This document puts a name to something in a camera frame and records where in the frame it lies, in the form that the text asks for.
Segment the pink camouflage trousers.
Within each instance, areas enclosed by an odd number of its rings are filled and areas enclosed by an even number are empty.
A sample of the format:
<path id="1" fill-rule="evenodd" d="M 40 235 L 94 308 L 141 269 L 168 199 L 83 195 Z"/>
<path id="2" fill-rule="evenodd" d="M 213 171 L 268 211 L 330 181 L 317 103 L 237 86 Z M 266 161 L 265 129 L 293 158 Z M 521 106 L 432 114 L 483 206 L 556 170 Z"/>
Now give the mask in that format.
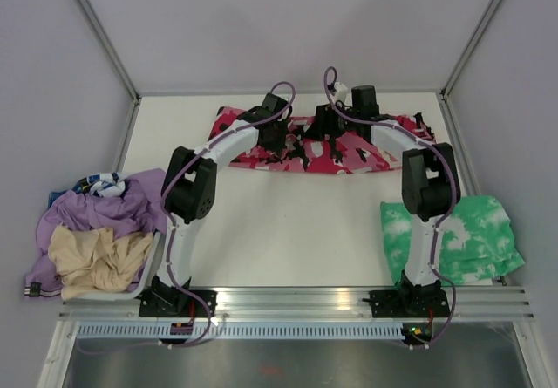
<path id="1" fill-rule="evenodd" d="M 308 174 L 363 174 L 400 168 L 391 153 L 367 142 L 355 131 L 336 138 L 308 135 L 314 118 L 295 116 L 282 120 L 280 152 L 255 146 L 229 163 L 231 167 Z"/>

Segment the purple trousers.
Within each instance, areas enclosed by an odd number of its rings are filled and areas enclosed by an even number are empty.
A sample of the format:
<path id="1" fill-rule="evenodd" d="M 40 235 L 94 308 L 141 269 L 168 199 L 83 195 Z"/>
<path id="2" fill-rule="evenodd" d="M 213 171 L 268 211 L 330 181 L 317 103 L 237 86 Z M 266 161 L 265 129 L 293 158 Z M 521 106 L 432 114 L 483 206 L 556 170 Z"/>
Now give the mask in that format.
<path id="1" fill-rule="evenodd" d="M 121 193 L 101 197 L 71 188 L 51 201 L 38 221 L 36 245 L 39 258 L 25 277 L 24 296 L 51 298 L 60 295 L 61 278 L 48 258 L 51 237 L 58 226 L 71 231 L 109 227 L 117 238 L 133 232 L 165 232 L 167 216 L 160 208 L 166 172 L 160 168 L 131 174 L 119 180 Z"/>

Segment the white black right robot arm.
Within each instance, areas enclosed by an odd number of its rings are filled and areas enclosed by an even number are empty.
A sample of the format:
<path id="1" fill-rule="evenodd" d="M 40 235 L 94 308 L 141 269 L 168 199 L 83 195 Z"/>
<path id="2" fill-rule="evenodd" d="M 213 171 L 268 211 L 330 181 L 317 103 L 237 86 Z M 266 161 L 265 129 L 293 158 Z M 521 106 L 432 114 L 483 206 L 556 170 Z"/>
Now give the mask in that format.
<path id="1" fill-rule="evenodd" d="M 445 278 L 439 272 L 441 224 L 460 199 L 452 146 L 432 144 L 404 129 L 394 116 L 380 113 L 372 85 L 349 90 L 333 81 L 324 85 L 324 91 L 329 103 L 316 123 L 323 124 L 326 133 L 352 130 L 401 164 L 401 195 L 412 216 L 412 238 L 398 281 L 398 307 L 416 315 L 428 303 L 446 302 L 441 288 Z"/>

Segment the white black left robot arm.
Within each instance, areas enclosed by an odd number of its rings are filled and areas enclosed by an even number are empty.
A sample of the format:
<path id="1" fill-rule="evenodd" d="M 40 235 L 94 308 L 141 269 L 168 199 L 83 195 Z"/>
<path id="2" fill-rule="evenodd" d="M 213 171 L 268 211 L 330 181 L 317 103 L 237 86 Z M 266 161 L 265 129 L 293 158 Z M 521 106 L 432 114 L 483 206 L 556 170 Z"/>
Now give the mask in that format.
<path id="1" fill-rule="evenodd" d="M 181 315 L 190 304 L 192 252 L 202 221 L 214 205 L 217 174 L 263 139 L 275 137 L 293 101 L 269 92 L 260 105 L 239 115 L 207 143 L 195 149 L 179 146 L 172 153 L 161 189 L 167 234 L 163 258 L 150 287 L 168 314 Z"/>

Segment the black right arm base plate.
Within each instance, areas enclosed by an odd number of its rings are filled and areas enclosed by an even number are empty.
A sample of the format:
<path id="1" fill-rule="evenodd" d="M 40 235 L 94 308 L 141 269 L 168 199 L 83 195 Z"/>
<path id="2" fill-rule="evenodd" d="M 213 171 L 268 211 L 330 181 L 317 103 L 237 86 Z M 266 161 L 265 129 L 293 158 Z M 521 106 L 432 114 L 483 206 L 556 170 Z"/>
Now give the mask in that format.
<path id="1" fill-rule="evenodd" d="M 445 291 L 430 295 L 403 295 L 395 289 L 372 290 L 363 299 L 375 318 L 447 318 L 450 305 Z"/>

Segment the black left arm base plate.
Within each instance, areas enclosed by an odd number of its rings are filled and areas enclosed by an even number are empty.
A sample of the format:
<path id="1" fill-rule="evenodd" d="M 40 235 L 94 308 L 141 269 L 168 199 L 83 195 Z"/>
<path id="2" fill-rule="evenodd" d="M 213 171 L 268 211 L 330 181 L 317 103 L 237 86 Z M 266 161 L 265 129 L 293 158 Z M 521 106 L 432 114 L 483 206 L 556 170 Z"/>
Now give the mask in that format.
<path id="1" fill-rule="evenodd" d="M 217 292 L 195 290 L 194 294 L 200 300 L 196 300 L 180 291 L 162 295 L 152 290 L 146 290 L 140 297 L 139 316 L 158 318 L 213 317 L 217 305 Z"/>

